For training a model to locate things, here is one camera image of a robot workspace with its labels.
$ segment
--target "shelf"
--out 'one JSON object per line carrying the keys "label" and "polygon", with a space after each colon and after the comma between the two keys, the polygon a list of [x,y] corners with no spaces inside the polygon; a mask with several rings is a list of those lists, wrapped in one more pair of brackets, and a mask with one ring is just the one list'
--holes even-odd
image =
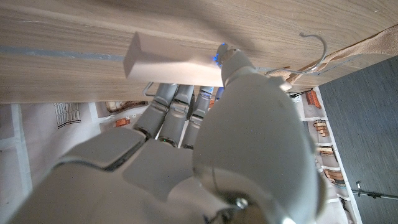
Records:
{"label": "shelf", "polygon": [[315,129],[313,126],[314,122],[313,121],[308,121],[308,131],[310,132],[310,136],[314,140],[315,143],[317,144],[331,144],[331,138],[330,136],[327,137],[322,137],[321,134]]}
{"label": "shelf", "polygon": [[303,110],[304,110],[304,118],[314,118],[314,117],[319,117],[319,118],[324,118],[325,113],[323,112],[322,108],[318,109],[315,105],[309,105],[307,101],[307,97],[304,95],[302,97],[302,104],[303,104]]}

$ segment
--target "gray robot finger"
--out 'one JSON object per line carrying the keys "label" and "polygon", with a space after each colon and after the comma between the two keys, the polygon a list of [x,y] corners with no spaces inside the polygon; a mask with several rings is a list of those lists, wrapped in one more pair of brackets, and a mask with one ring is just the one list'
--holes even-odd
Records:
{"label": "gray robot finger", "polygon": [[189,104],[192,99],[193,85],[180,85],[166,115],[159,140],[177,147],[187,120]]}
{"label": "gray robot finger", "polygon": [[177,87],[177,84],[161,83],[156,91],[154,100],[133,128],[144,133],[147,139],[155,138],[160,127],[162,127]]}
{"label": "gray robot finger", "polygon": [[200,124],[205,117],[211,100],[213,87],[201,86],[198,98],[193,106],[193,112],[188,122],[187,130],[185,131],[184,138],[181,146],[187,149],[193,149],[195,140],[197,138]]}

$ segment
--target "wood grain surface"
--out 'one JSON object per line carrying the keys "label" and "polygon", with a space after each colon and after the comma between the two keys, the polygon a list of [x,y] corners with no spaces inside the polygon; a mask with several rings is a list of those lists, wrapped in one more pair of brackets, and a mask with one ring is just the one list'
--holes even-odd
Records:
{"label": "wood grain surface", "polygon": [[1,103],[152,99],[142,95],[147,83],[127,80],[120,62],[0,54],[0,71]]}
{"label": "wood grain surface", "polygon": [[[398,2],[395,0],[2,0],[0,46],[125,55],[133,33],[138,31],[208,55],[213,55],[220,43],[227,42],[244,51],[257,67],[299,69],[316,61],[322,53],[321,43],[301,38],[301,32],[323,36],[328,43],[328,53],[332,53],[387,29],[397,21]],[[37,87],[48,90],[53,88],[59,93],[57,97],[41,90],[35,95],[27,92],[23,86],[30,83],[20,77],[27,74],[22,74],[22,68],[17,65],[7,66],[4,58],[34,63],[37,71],[28,72],[30,83],[35,82]],[[1,83],[1,103],[141,99],[132,90],[118,89],[121,82],[132,84],[115,78],[115,74],[120,73],[106,73],[121,68],[121,62],[82,59],[62,62],[63,59],[52,58],[53,63],[41,64],[35,62],[42,62],[42,58],[26,55],[2,55],[1,60],[0,81],[4,79],[13,85],[13,88],[4,88],[5,84]],[[94,67],[96,63],[103,69]],[[107,64],[111,64],[111,68],[105,68]],[[65,74],[62,66],[68,67],[73,75],[59,82],[59,73]],[[40,69],[45,70],[47,78],[38,75]],[[102,71],[101,75],[92,75],[98,70]],[[73,87],[65,84],[102,81],[109,87],[102,90],[102,85],[87,85],[77,93],[69,92]],[[309,80],[298,85],[312,86],[312,83],[322,84]],[[141,89],[136,85],[130,88]]]}

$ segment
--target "white shelving unit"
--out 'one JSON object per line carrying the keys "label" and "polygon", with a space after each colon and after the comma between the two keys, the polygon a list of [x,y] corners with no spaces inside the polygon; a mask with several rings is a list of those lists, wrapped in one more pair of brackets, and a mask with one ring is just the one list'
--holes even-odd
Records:
{"label": "white shelving unit", "polygon": [[[329,119],[326,114],[325,107],[323,105],[321,93],[320,93],[318,87],[314,88],[313,90],[315,91],[315,93],[317,93],[317,97],[318,97],[318,101],[321,105],[321,109],[318,109],[314,105],[308,105],[307,98],[305,95],[301,95],[301,96],[294,98],[293,102],[295,103],[295,107],[298,112],[298,115],[300,116],[300,119],[302,121],[306,121],[308,123],[308,132],[310,133],[315,144],[317,146],[333,146],[333,150],[335,152],[337,162],[341,169],[341,173],[343,174],[345,186],[346,186],[346,189],[347,189],[348,195],[349,195],[349,198],[346,198],[346,199],[349,199],[349,201],[352,204],[353,211],[354,211],[353,216],[354,216],[356,223],[362,223],[361,216],[359,215],[358,206],[356,204],[351,186],[349,185],[347,175],[344,170],[344,166],[341,162],[341,157],[338,152],[335,138],[333,136],[333,131],[331,130]],[[329,136],[322,137],[318,133],[318,131],[313,127],[314,121],[319,120],[319,119],[326,121],[326,128],[328,129]]]}

